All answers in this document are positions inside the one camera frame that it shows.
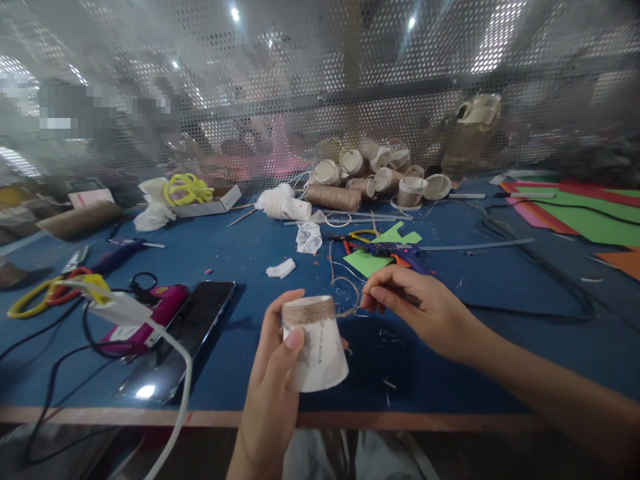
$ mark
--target scissors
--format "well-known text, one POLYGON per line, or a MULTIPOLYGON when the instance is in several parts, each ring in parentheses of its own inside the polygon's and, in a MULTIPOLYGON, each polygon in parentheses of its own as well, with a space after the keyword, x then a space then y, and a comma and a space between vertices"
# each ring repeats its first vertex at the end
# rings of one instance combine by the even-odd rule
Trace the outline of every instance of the scissors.
POLYGON ((56 285, 56 282, 64 279, 70 279, 77 277, 78 275, 87 275, 93 273, 90 269, 83 267, 87 253, 89 252, 89 246, 85 245, 80 250, 76 251, 69 259, 67 264, 62 269, 62 272, 57 277, 50 280, 46 280, 38 285, 36 288, 28 292, 24 297, 20 298, 14 303, 7 316, 14 319, 25 319, 34 317, 46 310, 48 307, 54 307, 56 305, 62 305, 70 300, 73 300, 80 295, 80 290, 71 290, 64 285, 56 285), (34 298, 38 297, 42 292, 45 292, 44 297, 38 304, 28 310, 23 310, 34 298))
POLYGON ((360 235, 372 234, 374 236, 379 236, 380 234, 374 230, 358 230, 355 232, 348 233, 347 235, 322 235, 322 238, 326 238, 329 240, 341 241, 345 246, 345 250, 347 251, 347 255, 351 254, 351 249, 357 247, 356 244, 352 242, 352 240, 360 240, 364 243, 370 243, 371 240, 368 240, 360 235))

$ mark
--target perforated metal mesh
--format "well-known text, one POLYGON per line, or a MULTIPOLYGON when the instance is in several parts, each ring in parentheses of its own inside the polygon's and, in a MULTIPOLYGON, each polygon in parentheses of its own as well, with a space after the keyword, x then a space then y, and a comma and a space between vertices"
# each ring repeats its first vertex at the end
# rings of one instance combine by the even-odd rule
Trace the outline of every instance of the perforated metal mesh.
POLYGON ((257 190, 369 140, 438 164, 461 102, 498 93, 472 172, 528 165, 637 131, 639 31, 624 0, 2 0, 0 158, 124 202, 184 171, 257 190), (42 140, 44 85, 102 87, 117 127, 74 104, 96 135, 42 140))

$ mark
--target phone screen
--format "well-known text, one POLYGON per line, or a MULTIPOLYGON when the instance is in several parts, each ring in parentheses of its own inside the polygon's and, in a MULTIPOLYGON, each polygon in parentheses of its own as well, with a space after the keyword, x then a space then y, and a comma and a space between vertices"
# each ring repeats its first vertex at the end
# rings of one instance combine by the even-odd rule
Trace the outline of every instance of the phone screen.
MULTIPOLYGON (((167 331, 198 360, 201 347, 231 298, 234 282, 200 282, 171 321, 167 331)), ((185 375, 185 360, 164 340, 136 360, 138 366, 120 386, 117 395, 168 402, 185 375)))

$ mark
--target table edge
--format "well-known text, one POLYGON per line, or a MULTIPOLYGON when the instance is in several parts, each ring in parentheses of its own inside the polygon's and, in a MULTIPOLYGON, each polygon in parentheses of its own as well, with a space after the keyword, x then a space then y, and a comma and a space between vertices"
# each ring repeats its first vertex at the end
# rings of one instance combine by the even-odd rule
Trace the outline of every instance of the table edge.
MULTIPOLYGON (((39 407, 0 407, 0 422, 30 423, 38 419, 39 407)), ((237 428, 242 411, 192 410, 187 414, 187 427, 237 428)), ((170 427, 175 410, 134 408, 69 408, 52 409, 50 423, 75 425, 138 425, 170 427)), ((503 433, 540 432, 548 424, 537 415, 461 415, 452 413, 350 412, 318 411, 298 414, 302 428, 374 429, 413 431, 494 431, 503 433)))

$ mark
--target blue work surface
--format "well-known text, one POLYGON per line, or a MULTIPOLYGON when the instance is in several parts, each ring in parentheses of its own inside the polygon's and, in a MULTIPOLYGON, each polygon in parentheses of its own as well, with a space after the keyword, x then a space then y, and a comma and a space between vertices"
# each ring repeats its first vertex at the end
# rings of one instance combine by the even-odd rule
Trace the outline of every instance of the blue work surface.
MULTIPOLYGON (((463 185, 460 191, 485 192, 496 187, 486 179, 463 185)), ((502 203, 487 198, 482 205, 502 203)), ((372 208, 390 213, 388 205, 372 203, 372 208)), ((428 207, 414 215, 424 215, 428 207)), ((307 295, 331 294, 340 310, 355 301, 353 289, 338 281, 329 284, 328 244, 316 256, 296 253, 296 227, 284 226, 262 212, 228 227, 247 210, 233 211, 173 222, 161 231, 140 235, 166 249, 150 248, 129 260, 111 274, 112 288, 126 288, 129 278, 140 271, 151 271, 159 284, 184 283, 191 289, 202 280, 234 281, 239 288, 226 316, 221 320, 215 345, 193 388, 190 410, 228 411, 243 407, 249 372, 258 343, 263 313, 283 291, 304 287, 307 295), (266 268, 292 257, 296 269, 285 279, 268 278, 266 268), (207 269, 213 273, 205 275, 207 269)), ((534 237, 531 244, 538 254, 579 282, 580 277, 603 277, 602 283, 584 287, 608 303, 628 321, 640 323, 640 285, 623 273, 585 257, 612 251, 606 245, 590 244, 552 235, 551 231, 529 227, 512 209, 495 212, 521 237, 534 237)), ((418 232, 422 245, 465 245, 495 241, 478 226, 480 213, 460 202, 442 202, 420 221, 406 221, 403 233, 418 232)), ((379 223, 382 231, 393 223, 379 223)), ((323 232, 371 228, 356 224, 336 230, 322 226, 323 232)), ((8 255, 32 276, 50 278, 62 268, 80 246, 90 244, 87 264, 96 263, 114 250, 105 242, 107 231, 84 241, 64 243, 40 238, 8 255)), ((136 236, 133 224, 125 224, 119 237, 136 236)), ((342 244, 334 244, 334 259, 341 260, 342 244)), ((579 315, 581 306, 556 280, 547 276, 515 248, 497 248, 477 256, 459 251, 421 253, 421 258, 456 295, 468 303, 510 309, 579 315)), ((355 280, 339 265, 337 275, 355 280)), ((0 293, 0 309, 9 306, 28 289, 0 293)), ((564 365, 598 383, 640 400, 640 335, 612 312, 596 305, 597 315, 582 325, 554 325, 543 319, 524 318, 487 311, 477 316, 490 328, 541 356, 564 365)), ((4 319, 0 323, 0 351, 24 336, 50 324, 64 307, 26 320, 4 319)), ((100 338, 109 325, 91 316, 94 336, 100 338)), ((347 356, 349 376, 328 391, 302 394, 302 411, 401 411, 412 413, 527 413, 525 406, 491 380, 470 368, 436 355, 394 314, 351 317, 340 320, 340 331, 349 341, 353 355, 347 356), (389 390, 383 379, 397 386, 389 390)), ((42 405, 51 366, 64 353, 86 345, 79 310, 61 328, 48 332, 12 352, 0 364, 0 403, 11 406, 42 405)), ((64 407, 138 407, 172 409, 144 401, 120 399, 113 392, 132 372, 134 365, 105 363, 85 351, 63 364, 56 384, 54 404, 64 407)))

